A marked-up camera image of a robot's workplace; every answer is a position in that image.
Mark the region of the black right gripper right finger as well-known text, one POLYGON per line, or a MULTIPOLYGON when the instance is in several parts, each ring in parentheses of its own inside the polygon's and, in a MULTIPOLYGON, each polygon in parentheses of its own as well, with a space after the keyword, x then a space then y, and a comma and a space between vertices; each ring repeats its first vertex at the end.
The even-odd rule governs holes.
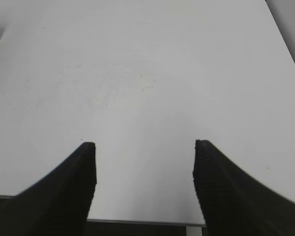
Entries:
POLYGON ((210 236, 295 236, 295 203, 208 140, 195 141, 193 182, 210 236))

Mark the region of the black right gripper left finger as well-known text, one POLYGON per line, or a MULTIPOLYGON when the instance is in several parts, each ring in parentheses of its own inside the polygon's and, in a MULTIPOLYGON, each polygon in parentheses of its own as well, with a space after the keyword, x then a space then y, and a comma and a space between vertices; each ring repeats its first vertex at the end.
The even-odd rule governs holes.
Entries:
POLYGON ((0 204, 0 236, 82 236, 95 193, 95 143, 84 142, 43 179, 0 204))

